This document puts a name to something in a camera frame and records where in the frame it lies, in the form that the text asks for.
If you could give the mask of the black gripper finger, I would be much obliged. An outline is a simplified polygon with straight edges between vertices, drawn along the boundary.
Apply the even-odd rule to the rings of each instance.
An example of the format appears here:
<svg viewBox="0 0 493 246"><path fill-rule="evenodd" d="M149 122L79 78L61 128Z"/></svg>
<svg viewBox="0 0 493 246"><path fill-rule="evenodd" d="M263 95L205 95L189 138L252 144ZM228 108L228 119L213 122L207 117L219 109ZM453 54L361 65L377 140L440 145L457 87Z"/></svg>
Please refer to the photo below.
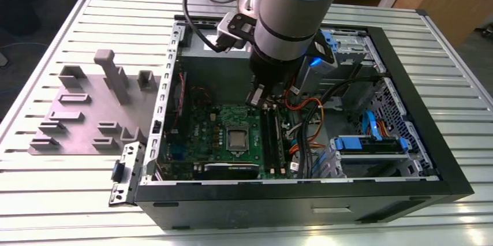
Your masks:
<svg viewBox="0 0 493 246"><path fill-rule="evenodd" d="M263 84L259 84L249 91L245 104L249 107L263 107L264 102L265 102L265 86Z"/></svg>

